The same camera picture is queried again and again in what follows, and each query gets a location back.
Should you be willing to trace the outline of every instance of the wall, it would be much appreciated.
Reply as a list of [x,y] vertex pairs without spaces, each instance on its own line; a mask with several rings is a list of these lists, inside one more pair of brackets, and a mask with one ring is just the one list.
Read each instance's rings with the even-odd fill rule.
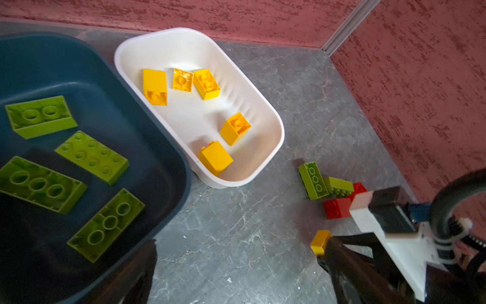
[[486,0],[382,0],[332,56],[421,201],[485,167],[485,54]]
[[0,0],[0,16],[320,48],[358,0]]

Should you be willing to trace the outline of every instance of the green lego brick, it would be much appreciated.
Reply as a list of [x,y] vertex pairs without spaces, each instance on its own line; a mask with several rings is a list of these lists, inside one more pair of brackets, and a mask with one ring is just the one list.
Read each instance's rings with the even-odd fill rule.
[[329,194],[315,162],[308,162],[300,166],[299,173],[311,200],[325,197]]
[[128,160],[82,131],[77,131],[55,151],[113,185],[128,168]]
[[12,129],[25,139],[77,127],[64,96],[6,105]]
[[86,190],[78,180],[14,156],[0,169],[0,192],[67,214]]
[[123,188],[67,244],[94,263],[143,208],[145,204]]
[[354,192],[353,183],[344,179],[326,177],[324,183],[329,193],[338,197],[346,197]]

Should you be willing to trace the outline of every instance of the lego duplo brick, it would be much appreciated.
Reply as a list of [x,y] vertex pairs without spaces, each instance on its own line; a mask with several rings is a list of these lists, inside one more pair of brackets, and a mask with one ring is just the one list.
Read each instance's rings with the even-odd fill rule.
[[328,188],[330,194],[338,197],[346,197],[353,193],[353,183],[344,179],[337,179],[332,177],[324,178],[324,184]]
[[78,180],[18,156],[0,169],[0,192],[67,214],[86,190]]
[[337,198],[324,203],[326,209],[326,216],[328,219],[350,217],[351,213],[349,208],[351,207],[351,199]]
[[67,244],[94,263],[143,208],[144,203],[122,189]]
[[12,130],[25,139],[77,127],[63,96],[6,105]]
[[191,72],[174,69],[174,81],[172,82],[172,88],[179,91],[191,92],[193,78],[194,74]]
[[82,131],[77,131],[55,151],[113,185],[130,165],[128,160]]
[[152,105],[167,105],[167,75],[164,71],[143,70],[143,95]]
[[194,71],[194,86],[203,100],[216,98],[221,93],[221,88],[208,69]]
[[368,190],[363,186],[363,184],[361,184],[360,182],[357,182],[357,183],[354,183],[353,184],[353,189],[354,189],[354,192],[348,196],[348,198],[351,199],[351,201],[354,200],[354,198],[356,197],[357,194],[359,193],[364,193],[364,192],[367,192]]
[[299,167],[299,173],[311,200],[325,197],[329,194],[315,162],[308,162],[301,165]]
[[318,230],[314,240],[311,243],[311,249],[314,251],[314,254],[317,256],[324,255],[326,251],[326,246],[328,244],[329,239],[332,238],[332,234],[329,230]]
[[223,128],[220,131],[221,136],[225,139],[228,145],[232,146],[238,142],[251,128],[250,123],[241,113],[233,115],[226,120]]
[[199,160],[215,176],[225,170],[233,159],[218,142],[210,142],[207,147],[203,147],[199,152]]

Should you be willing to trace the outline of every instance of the floor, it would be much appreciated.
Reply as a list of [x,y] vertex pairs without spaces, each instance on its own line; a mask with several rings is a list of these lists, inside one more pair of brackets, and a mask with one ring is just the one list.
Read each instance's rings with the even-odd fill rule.
[[[135,34],[0,22],[0,34],[53,31],[82,39],[110,62]],[[320,50],[218,42],[280,114],[285,142],[248,185],[212,189],[195,175],[182,211],[157,235],[149,303],[335,303],[330,278],[309,248],[319,229],[357,234],[351,218],[327,220],[309,201],[297,171],[321,173],[369,190],[405,179],[331,60]]]

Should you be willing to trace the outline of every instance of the white plastic bin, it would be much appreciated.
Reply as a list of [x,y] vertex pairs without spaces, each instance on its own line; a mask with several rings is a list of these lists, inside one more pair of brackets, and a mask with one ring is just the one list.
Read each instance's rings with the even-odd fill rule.
[[[143,105],[177,140],[191,169],[210,187],[249,183],[282,146],[280,116],[223,50],[201,32],[174,28],[128,39],[115,52],[115,66]],[[195,86],[191,93],[172,89],[174,68],[190,72],[210,69],[221,87],[220,96],[204,101]],[[143,69],[167,72],[167,106],[153,106],[143,95]],[[226,119],[238,112],[252,127],[230,147],[219,131]],[[197,157],[211,141],[219,141],[234,160],[218,177]]]

